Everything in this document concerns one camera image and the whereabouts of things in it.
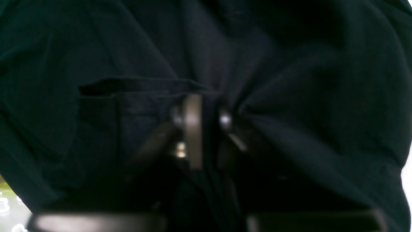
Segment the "shirt pocket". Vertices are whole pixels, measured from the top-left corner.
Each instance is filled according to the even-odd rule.
[[[205,90],[191,80],[133,77],[80,86],[76,136],[52,185],[67,192],[127,161],[179,98]]]

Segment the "black fabric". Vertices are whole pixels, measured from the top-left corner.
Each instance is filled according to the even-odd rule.
[[[405,0],[3,0],[0,173],[36,211],[130,155],[170,104],[159,95],[195,91],[170,81],[190,80],[406,232],[411,38]],[[79,88],[142,77],[133,94]],[[139,105],[120,117],[128,97]]]

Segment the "dark shirt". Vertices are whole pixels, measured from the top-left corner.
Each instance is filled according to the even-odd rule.
[[[36,211],[126,160],[170,96],[211,91],[407,232],[411,68],[406,0],[2,0],[0,173]],[[108,78],[134,84],[79,90]]]

